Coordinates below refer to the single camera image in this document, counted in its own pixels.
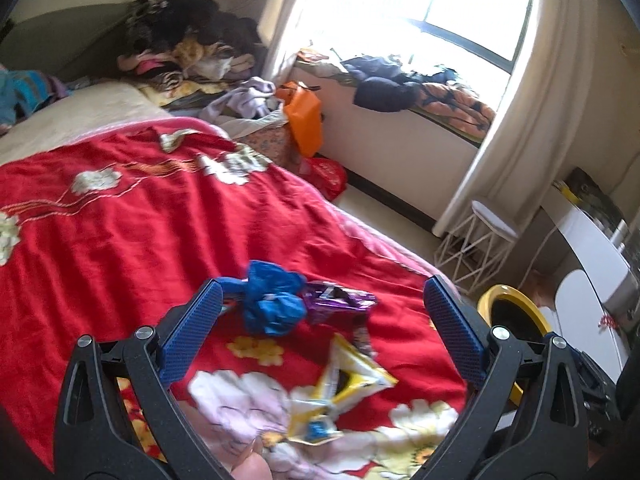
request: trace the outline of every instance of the bed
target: bed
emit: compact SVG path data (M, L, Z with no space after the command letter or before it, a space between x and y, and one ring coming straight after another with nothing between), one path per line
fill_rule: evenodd
M0 404L31 449L52 467L57 397L79 335L126 337L205 279L243 278L251 260L265 260L375 294L371 343L398 383L341 415L343 437L290 442L292 397L316 384L334 334L350 334L302 321L283 337L250 335L229 312L172 387L194 428L225 466L261 437L277 479L409 478L465 403L422 304L438 270L217 127L109 85L0 139ZM125 404L145 451L161 457Z

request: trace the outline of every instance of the blue gripper pad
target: blue gripper pad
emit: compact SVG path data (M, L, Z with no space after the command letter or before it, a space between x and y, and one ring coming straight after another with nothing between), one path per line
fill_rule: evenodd
M462 378L480 389L486 379L485 348L439 276L424 285L424 307Z
M222 287L208 280L191 298L184 316L160 349L162 386L168 388L184 378L221 310Z

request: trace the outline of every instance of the window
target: window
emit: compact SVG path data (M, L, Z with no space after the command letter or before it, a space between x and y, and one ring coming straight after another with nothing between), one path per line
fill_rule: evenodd
M520 52L532 0L311 0L302 17L319 48L342 59L399 56L407 70L456 70L497 108Z

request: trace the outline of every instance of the lavender cloth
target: lavender cloth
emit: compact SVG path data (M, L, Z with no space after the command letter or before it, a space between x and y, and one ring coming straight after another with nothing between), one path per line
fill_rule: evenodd
M271 113L267 107L267 98L273 96L275 91L276 86L272 82L252 77L240 83L238 88L211 102L201 111L199 117L213 123L225 107L231 108L245 119L253 119L255 116L264 117Z

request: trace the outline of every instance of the beige bed sheet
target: beige bed sheet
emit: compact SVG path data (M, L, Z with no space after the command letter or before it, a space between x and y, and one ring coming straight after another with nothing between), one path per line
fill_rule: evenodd
M0 138L0 164L53 150L109 124L162 117L171 115L133 86L100 83L75 91L11 128Z

